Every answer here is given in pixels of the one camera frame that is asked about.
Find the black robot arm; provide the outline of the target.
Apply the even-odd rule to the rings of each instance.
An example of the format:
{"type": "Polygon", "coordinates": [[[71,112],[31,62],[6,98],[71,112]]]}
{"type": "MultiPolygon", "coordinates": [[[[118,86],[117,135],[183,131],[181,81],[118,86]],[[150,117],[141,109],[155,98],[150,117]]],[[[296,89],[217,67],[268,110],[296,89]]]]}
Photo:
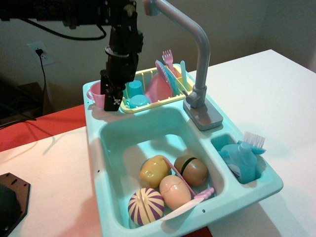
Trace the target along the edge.
{"type": "Polygon", "coordinates": [[[65,27],[95,25],[100,30],[110,26],[106,68],[100,72],[100,93],[103,110],[117,111],[123,99],[126,84],[132,82],[142,51],[143,34],[137,29],[136,1],[134,0],[2,0],[0,19],[20,19],[56,36],[79,40],[60,34],[33,22],[61,21],[65,27]]]}

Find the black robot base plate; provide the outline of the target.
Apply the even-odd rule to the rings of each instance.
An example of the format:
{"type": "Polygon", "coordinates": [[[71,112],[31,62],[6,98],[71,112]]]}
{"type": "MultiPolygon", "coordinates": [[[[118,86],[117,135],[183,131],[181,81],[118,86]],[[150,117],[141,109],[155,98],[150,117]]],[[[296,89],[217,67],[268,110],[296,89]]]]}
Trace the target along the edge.
{"type": "Polygon", "coordinates": [[[12,173],[0,176],[0,235],[7,237],[28,213],[30,183],[12,173]]]}

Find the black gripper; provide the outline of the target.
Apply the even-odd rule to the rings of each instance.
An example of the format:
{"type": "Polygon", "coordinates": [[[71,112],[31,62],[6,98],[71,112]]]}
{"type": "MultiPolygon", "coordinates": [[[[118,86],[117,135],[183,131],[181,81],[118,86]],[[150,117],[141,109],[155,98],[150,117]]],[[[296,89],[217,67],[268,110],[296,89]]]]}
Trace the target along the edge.
{"type": "Polygon", "coordinates": [[[138,66],[138,53],[118,54],[111,48],[105,48],[108,56],[106,68],[100,71],[100,94],[105,95],[104,111],[119,110],[125,84],[132,82],[138,66]]]}

